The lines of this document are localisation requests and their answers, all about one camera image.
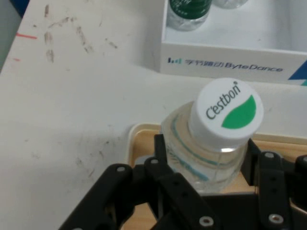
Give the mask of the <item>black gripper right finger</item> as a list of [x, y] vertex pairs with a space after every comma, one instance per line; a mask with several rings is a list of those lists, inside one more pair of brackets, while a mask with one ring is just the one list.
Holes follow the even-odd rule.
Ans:
[[260, 230], [307, 228], [307, 157], [289, 161], [248, 141], [241, 173], [257, 190]]

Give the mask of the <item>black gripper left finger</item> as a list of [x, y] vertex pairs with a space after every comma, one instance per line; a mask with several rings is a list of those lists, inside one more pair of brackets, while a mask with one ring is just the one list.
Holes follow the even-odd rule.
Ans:
[[218, 230], [221, 222], [183, 175], [166, 160], [163, 135], [154, 155], [131, 167], [110, 165], [61, 225], [63, 230], [118, 230], [140, 204], [148, 204], [155, 230]]

